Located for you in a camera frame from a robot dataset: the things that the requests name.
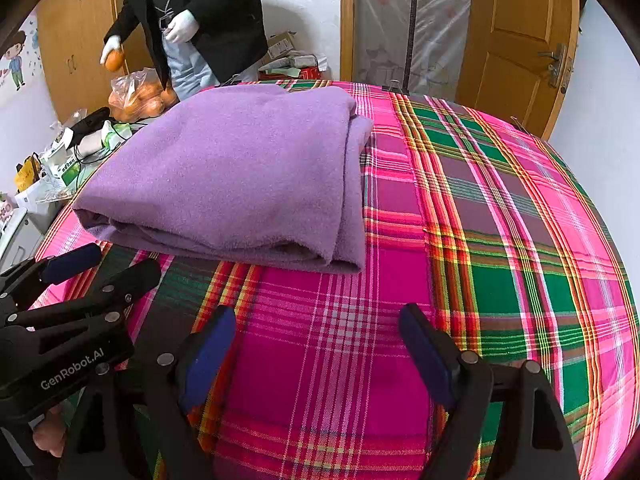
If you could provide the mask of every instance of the folded blanket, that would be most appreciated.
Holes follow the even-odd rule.
[[[73,207],[98,239],[137,249],[359,272],[371,129],[340,88],[211,89],[142,128]]]

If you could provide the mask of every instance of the cartoon boy decal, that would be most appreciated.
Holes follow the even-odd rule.
[[[27,41],[27,35],[22,30],[19,30],[0,47],[0,52],[4,53],[4,57],[9,60],[9,70],[11,70],[11,75],[14,78],[16,91],[20,89],[20,86],[24,86],[20,53],[24,48],[25,41]]]

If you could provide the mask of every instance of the black jacket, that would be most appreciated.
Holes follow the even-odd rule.
[[[174,15],[191,11],[200,29],[191,43],[220,82],[242,72],[267,52],[260,0],[170,0]],[[142,24],[146,46],[163,85],[169,79],[158,16],[148,0],[124,0],[122,10],[107,32],[126,40]]]

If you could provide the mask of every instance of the plaid tablecloth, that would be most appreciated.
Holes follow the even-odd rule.
[[[233,306],[238,336],[206,405],[191,414],[221,480],[417,478],[443,417],[398,335],[408,302],[460,348],[494,362],[540,361],[582,478],[603,479],[638,424],[638,316],[609,233],[558,155],[441,100],[351,83],[279,84],[338,85],[375,122],[362,155],[366,272],[292,272],[103,243],[98,269],[40,303],[156,258],[161,285],[128,320],[132,363],[175,349],[217,304]],[[67,208],[38,256],[89,241]],[[497,424],[495,406],[470,478],[484,475]],[[162,478],[152,446],[150,462]]]

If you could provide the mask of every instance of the yellow bag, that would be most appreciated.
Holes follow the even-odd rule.
[[[18,187],[18,193],[22,193],[31,186],[31,184],[39,181],[40,176],[38,174],[40,173],[40,168],[40,161],[35,153],[28,156],[22,166],[17,166],[18,174],[14,176],[14,182]]]

